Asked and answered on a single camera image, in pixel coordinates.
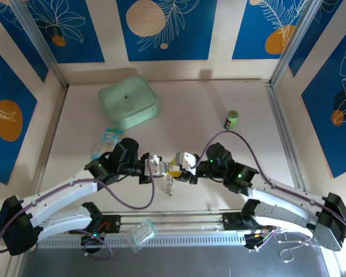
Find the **green plastic box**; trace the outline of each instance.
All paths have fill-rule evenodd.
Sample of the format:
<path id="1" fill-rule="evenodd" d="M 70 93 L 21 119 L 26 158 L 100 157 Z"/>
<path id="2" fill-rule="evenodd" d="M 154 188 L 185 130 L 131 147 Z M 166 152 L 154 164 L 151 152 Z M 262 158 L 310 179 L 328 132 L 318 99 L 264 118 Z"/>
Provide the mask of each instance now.
<path id="1" fill-rule="evenodd" d="M 114 129 L 126 130 L 160 111 L 159 101 L 141 76 L 129 77 L 99 91 L 99 99 Z"/>

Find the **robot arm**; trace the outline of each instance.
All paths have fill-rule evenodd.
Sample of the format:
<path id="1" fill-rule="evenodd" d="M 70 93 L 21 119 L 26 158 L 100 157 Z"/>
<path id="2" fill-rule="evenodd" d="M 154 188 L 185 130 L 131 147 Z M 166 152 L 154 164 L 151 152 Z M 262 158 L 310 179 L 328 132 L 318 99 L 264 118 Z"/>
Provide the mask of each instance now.
<path id="1" fill-rule="evenodd" d="M 74 211 L 54 213 L 73 201 L 104 188 L 98 181 L 109 185 L 117 182 L 120 175 L 128 175 L 138 177 L 139 184 L 150 183 L 148 163 L 154 177 L 163 177 L 168 173 L 167 163 L 161 157 L 149 158 L 151 156 L 147 153 L 138 160 L 137 150 L 136 141 L 124 138 L 112 152 L 91 161 L 84 170 L 55 188 L 21 201 L 15 196 L 5 200 L 0 211 L 0 232 L 3 233 L 2 238 L 10 254 L 23 253 L 37 241 L 69 230 L 100 231 L 104 222 L 103 215 L 93 203 L 85 203 Z M 297 197 L 307 193 L 273 180 L 272 183 L 278 189 L 267 185 L 256 169 L 235 162 L 231 153 L 219 143 L 211 145 L 206 155 L 208 160 L 193 168 L 197 155 L 177 153 L 175 165 L 179 166 L 179 171 L 170 171 L 169 174 L 177 181 L 188 181 L 190 184 L 197 184 L 199 178 L 221 179 L 219 182 L 230 191 L 249 197 L 241 212 L 242 223 L 249 229 L 253 229 L 254 224 L 284 227 L 313 236 L 321 246 L 328 249 L 341 249 L 346 227 L 312 201 Z M 292 195 L 282 189 L 291 190 Z M 339 196 L 330 193 L 326 198 L 308 194 L 308 198 L 324 203 L 346 220 L 346 208 Z M 28 205 L 31 207 L 13 220 L 15 214 Z M 3 232 L 10 220 L 13 222 Z M 119 226 L 120 217 L 110 220 L 114 222 L 113 226 Z M 231 215 L 226 220 L 225 230 L 235 230 L 229 229 L 229 226 L 233 227 Z"/>
<path id="2" fill-rule="evenodd" d="M 274 180 L 265 182 L 256 169 L 234 161 L 220 143 L 208 147 L 206 156 L 208 160 L 200 162 L 193 172 L 196 164 L 193 160 L 198 156 L 178 153 L 175 165 L 179 171 L 175 179 L 190 184 L 197 184 L 199 178 L 221 179 L 230 191 L 249 198 L 241 213 L 243 223 L 249 227 L 253 227 L 254 222 L 278 226 L 313 237 L 324 248 L 341 250 L 346 226 L 323 207 L 315 205 L 323 203 L 346 221 L 346 207 L 338 195 L 329 193 L 328 197 L 322 197 Z"/>

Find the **gray floor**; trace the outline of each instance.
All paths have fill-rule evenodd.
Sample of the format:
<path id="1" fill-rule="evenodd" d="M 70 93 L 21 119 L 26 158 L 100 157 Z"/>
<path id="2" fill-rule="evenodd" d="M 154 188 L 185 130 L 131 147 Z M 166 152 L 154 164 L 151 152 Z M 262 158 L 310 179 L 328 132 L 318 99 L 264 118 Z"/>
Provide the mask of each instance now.
<path id="1" fill-rule="evenodd" d="M 305 247 L 293 251 L 295 260 L 284 263 L 279 254 L 292 244 L 269 241 L 259 253 L 242 246 L 198 246 L 114 249 L 109 261 L 96 261 L 81 249 L 38 249 L 27 253 L 20 276 L 138 276 L 138 277 L 231 277 L 231 276 L 328 276 L 321 252 Z"/>

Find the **small can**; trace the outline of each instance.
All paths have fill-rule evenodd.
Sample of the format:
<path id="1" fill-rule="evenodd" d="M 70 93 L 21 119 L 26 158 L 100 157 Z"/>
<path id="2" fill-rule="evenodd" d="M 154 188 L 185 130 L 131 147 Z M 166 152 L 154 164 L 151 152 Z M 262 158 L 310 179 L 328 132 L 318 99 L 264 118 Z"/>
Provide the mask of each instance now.
<path id="1" fill-rule="evenodd" d="M 238 119 L 238 112 L 234 110 L 229 111 L 224 121 L 224 128 L 226 130 L 233 130 L 235 128 L 237 119 Z"/>

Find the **floor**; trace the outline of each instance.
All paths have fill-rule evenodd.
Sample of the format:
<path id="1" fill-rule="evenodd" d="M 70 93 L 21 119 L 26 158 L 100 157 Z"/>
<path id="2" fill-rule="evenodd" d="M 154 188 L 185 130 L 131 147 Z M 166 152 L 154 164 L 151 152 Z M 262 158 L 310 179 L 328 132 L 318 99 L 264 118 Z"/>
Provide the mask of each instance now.
<path id="1" fill-rule="evenodd" d="M 97 93 L 109 84 L 71 85 L 69 87 L 40 191 L 68 179 L 91 159 L 108 121 Z M 170 81 L 151 82 L 161 112 L 124 132 L 140 144 L 139 155 L 157 154 L 170 161 L 177 152 L 200 154 L 217 132 L 223 130 L 228 110 L 239 112 L 235 130 L 254 148 L 266 174 L 293 186 L 282 143 L 262 81 Z M 256 167 L 248 149 L 238 138 L 223 134 L 218 138 L 232 157 Z M 175 182 L 173 196 L 164 191 L 165 179 L 157 179 L 153 204 L 147 211 L 194 211 L 241 209 L 245 200 L 223 185 L 200 180 L 197 185 Z M 123 201 L 145 205 L 151 185 L 139 185 L 129 177 L 110 188 Z M 123 212 L 130 209 L 116 202 L 105 190 L 75 201 L 67 209 L 93 201 L 101 211 Z"/>
<path id="2" fill-rule="evenodd" d="M 294 241 L 300 236 L 290 234 L 288 239 Z M 271 239 L 258 253 L 249 253 L 242 246 L 143 247 L 137 253 L 130 248 L 115 248 L 109 261 L 86 258 L 79 248 L 38 249 L 25 254 L 19 276 L 329 276 L 318 248 L 303 246 L 292 253 L 284 251 L 280 257 L 282 250 L 295 245 L 278 244 Z M 97 255 L 107 256 L 107 251 L 101 250 Z M 294 261 L 285 263 L 292 255 Z"/>

